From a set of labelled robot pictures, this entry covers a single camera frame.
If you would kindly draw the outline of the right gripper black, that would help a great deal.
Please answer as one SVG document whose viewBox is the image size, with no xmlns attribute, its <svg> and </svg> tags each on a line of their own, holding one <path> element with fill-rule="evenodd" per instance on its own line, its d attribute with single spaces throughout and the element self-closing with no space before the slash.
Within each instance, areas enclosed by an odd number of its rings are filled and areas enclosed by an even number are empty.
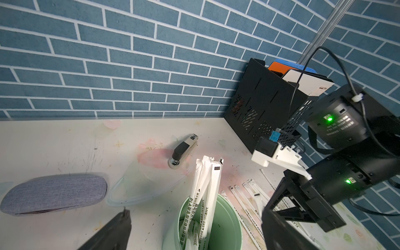
<svg viewBox="0 0 400 250">
<path fill-rule="evenodd" d="M 295 206 L 278 211 L 282 218 L 286 221 L 316 223 L 324 232 L 346 226 L 345 220 L 333 208 L 333 205 L 341 202 L 338 195 L 319 190 L 312 181 L 300 174 L 290 170 L 283 173 L 284 177 L 271 197 L 271 208 L 275 209 L 286 197 Z"/>
</svg>

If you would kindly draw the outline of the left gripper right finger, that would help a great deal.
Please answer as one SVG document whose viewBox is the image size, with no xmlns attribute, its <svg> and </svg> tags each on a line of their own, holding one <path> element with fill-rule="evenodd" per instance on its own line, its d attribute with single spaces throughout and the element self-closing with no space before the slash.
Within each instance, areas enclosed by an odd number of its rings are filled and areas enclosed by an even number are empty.
<svg viewBox="0 0 400 250">
<path fill-rule="evenodd" d="M 267 250 L 318 250 L 275 211 L 265 208 L 262 214 L 262 231 Z"/>
</svg>

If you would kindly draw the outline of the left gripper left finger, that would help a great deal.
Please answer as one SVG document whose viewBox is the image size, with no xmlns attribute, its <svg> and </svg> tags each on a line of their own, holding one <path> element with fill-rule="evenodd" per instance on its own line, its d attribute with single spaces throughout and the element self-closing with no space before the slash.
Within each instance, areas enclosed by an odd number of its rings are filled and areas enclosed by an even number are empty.
<svg viewBox="0 0 400 250">
<path fill-rule="evenodd" d="M 132 229 L 130 210 L 124 209 L 79 250 L 126 250 Z"/>
</svg>

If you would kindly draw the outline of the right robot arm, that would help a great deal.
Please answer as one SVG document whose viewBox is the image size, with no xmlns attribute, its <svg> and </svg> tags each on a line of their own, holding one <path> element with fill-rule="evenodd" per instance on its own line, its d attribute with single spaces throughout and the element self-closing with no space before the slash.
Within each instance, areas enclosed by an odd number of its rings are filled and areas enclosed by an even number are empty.
<svg viewBox="0 0 400 250">
<path fill-rule="evenodd" d="M 310 144 L 325 158 L 308 168 L 311 179 L 286 170 L 266 208 L 289 197 L 294 207 L 279 211 L 282 218 L 329 232 L 345 225 L 335 204 L 399 174 L 400 120 L 361 87 L 343 86 L 319 100 L 306 123 Z"/>
</svg>

